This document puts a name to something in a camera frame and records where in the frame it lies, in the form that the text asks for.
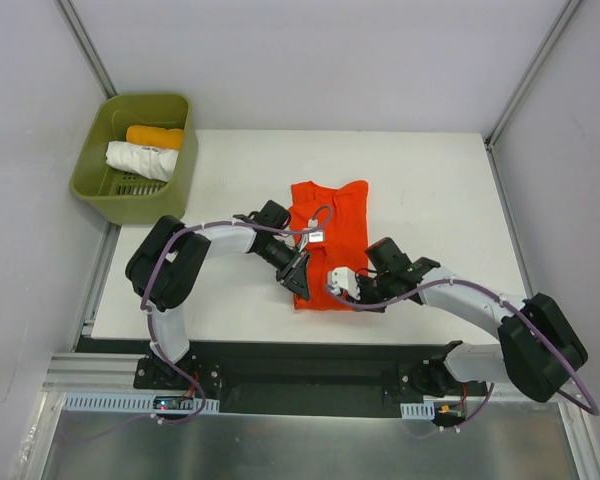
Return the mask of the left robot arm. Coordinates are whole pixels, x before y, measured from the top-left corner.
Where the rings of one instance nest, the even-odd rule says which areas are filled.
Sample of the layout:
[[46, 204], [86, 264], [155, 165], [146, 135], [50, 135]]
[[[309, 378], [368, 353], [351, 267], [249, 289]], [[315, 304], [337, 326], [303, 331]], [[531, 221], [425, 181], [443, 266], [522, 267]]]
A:
[[125, 268], [150, 335], [150, 351], [137, 364], [136, 389], [186, 389], [196, 376], [183, 303], [206, 260], [255, 254], [275, 269], [278, 284], [310, 298], [306, 248], [279, 238], [290, 233], [290, 221], [291, 213], [272, 200], [248, 215], [195, 227], [171, 215], [157, 221]]

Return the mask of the orange t shirt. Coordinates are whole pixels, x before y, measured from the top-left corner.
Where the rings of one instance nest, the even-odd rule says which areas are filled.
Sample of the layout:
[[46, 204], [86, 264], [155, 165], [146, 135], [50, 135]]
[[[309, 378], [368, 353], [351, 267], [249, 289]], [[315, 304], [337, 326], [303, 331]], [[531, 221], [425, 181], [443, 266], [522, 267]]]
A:
[[309, 225], [317, 210], [331, 207], [332, 217], [324, 230], [324, 239], [307, 245], [310, 298], [293, 297], [298, 311], [348, 311], [350, 308], [334, 300], [325, 290], [327, 274], [337, 267], [358, 271], [368, 266], [365, 249], [369, 245], [367, 199], [369, 184], [357, 180], [340, 188], [328, 188], [306, 181], [291, 186], [290, 207], [293, 230]]

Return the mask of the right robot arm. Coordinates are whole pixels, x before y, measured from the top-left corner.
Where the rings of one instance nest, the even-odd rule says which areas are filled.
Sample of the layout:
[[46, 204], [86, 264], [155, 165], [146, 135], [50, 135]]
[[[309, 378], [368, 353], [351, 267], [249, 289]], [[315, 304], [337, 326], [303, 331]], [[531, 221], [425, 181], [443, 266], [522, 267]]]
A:
[[382, 312], [402, 300], [446, 311], [485, 331], [493, 345], [450, 344], [430, 369], [432, 387], [453, 394], [465, 382], [509, 383], [544, 403], [586, 364], [588, 352], [558, 303], [497, 293], [465, 280], [439, 262], [415, 261], [385, 237], [365, 251], [371, 275], [358, 276], [354, 300], [362, 310]]

